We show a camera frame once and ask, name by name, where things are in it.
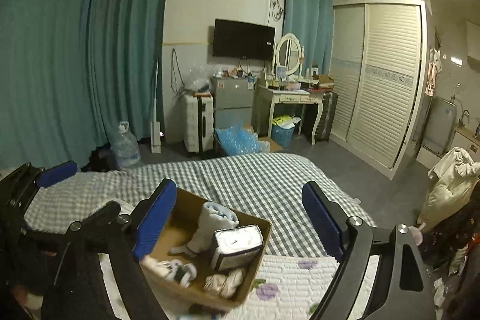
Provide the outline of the white towel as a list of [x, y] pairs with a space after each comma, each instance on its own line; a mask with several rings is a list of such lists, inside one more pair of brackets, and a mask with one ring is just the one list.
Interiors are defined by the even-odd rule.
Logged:
[[210, 248], [216, 231], [234, 229], [238, 224], [239, 218], [233, 210], [215, 202], [205, 202], [199, 215], [198, 229], [186, 248], [194, 256], [203, 253]]

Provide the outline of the white socks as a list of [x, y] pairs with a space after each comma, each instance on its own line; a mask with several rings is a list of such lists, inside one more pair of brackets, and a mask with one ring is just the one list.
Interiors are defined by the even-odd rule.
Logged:
[[[203, 290], [213, 296], [232, 298], [245, 278], [247, 265], [254, 257], [251, 253], [224, 254], [217, 248], [211, 257], [211, 268], [216, 274], [205, 278]], [[154, 275], [182, 288], [188, 288], [198, 276], [198, 269], [193, 263], [183, 263], [178, 259], [157, 261], [145, 256], [141, 264]]]

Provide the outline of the white clothes pile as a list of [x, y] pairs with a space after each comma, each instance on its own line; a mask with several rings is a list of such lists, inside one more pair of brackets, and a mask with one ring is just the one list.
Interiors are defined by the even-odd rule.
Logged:
[[433, 180], [417, 224], [423, 233], [463, 208], [479, 182], [479, 163], [461, 147], [454, 147], [428, 172]]

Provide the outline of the large teal curtain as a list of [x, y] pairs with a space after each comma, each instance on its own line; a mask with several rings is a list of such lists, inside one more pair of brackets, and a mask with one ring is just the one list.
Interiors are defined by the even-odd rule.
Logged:
[[1, 166], [80, 165], [150, 134], [165, 0], [1, 0]]

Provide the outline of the white suitcase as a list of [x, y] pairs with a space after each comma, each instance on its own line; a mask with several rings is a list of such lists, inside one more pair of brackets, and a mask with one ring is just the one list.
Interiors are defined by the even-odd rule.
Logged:
[[195, 93], [182, 98], [184, 144], [190, 154], [202, 154], [213, 149], [214, 101], [210, 93]]

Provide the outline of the blue bubble wrap bag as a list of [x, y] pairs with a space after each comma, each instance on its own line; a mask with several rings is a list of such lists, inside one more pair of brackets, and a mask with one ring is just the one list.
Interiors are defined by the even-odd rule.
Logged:
[[269, 153], [270, 143], [260, 140], [251, 129], [240, 126], [215, 129], [215, 137], [221, 151], [226, 156]]

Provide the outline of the dark suitcase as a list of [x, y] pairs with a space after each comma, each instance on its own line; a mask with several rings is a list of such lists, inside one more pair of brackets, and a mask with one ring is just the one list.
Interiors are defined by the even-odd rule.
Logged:
[[320, 115], [320, 122], [316, 128], [316, 141], [328, 141], [330, 138], [338, 102], [337, 98], [338, 96], [335, 92], [327, 92], [323, 94], [323, 109]]

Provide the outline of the blue waste basket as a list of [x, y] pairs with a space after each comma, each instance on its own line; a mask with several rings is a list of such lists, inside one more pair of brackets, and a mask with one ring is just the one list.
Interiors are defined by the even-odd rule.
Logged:
[[271, 138], [279, 144], [281, 148], [286, 149], [290, 145], [294, 131], [295, 124], [288, 124], [287, 127], [273, 124]]

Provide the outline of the white dressing table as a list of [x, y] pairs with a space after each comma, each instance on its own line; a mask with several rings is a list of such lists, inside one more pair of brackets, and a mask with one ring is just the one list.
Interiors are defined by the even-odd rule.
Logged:
[[271, 89], [267, 86], [266, 79], [259, 79], [256, 82], [254, 101], [252, 108], [253, 129], [258, 135], [262, 133], [262, 124], [266, 121], [267, 137], [272, 137], [272, 120], [274, 111], [278, 105], [301, 105], [302, 113], [298, 133], [302, 132], [306, 106], [316, 105], [317, 113], [311, 131], [311, 144], [317, 143], [317, 128], [323, 113], [323, 92], [309, 90], [280, 90]]

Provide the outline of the hanging pink clothes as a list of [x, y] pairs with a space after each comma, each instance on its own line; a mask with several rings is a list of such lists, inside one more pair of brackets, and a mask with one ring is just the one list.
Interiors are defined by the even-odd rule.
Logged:
[[441, 52], [435, 48], [430, 49], [429, 65], [426, 74], [425, 95], [433, 97], [436, 88], [437, 75], [442, 71]]

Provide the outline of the white sliding wardrobe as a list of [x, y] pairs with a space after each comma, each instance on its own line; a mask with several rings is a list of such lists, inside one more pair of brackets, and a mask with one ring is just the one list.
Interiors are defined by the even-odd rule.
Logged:
[[425, 101], [429, 17], [422, 0], [334, 6], [329, 75], [338, 99], [330, 138], [388, 179], [414, 146]]

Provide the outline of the oval vanity mirror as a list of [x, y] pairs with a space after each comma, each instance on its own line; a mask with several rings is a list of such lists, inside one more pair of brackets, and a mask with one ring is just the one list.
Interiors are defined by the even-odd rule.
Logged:
[[285, 34], [278, 41], [273, 54], [275, 76], [287, 80], [289, 76], [298, 75], [304, 62], [304, 47], [293, 33]]

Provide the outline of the narrow blue curtain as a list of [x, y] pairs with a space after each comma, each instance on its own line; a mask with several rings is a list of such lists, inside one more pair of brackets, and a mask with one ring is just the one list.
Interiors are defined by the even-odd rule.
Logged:
[[331, 61], [334, 0], [286, 0], [283, 32], [292, 33], [304, 47], [305, 67], [329, 71]]

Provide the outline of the black wall television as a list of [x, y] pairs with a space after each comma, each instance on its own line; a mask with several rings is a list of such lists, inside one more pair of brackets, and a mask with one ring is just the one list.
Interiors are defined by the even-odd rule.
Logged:
[[275, 28], [255, 23], [216, 19], [212, 56], [270, 61]]

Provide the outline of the white wall cabinets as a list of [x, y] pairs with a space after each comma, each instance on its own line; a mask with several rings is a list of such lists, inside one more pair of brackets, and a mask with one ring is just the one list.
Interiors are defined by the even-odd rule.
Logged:
[[475, 23], [466, 23], [468, 59], [480, 62], [480, 26]]

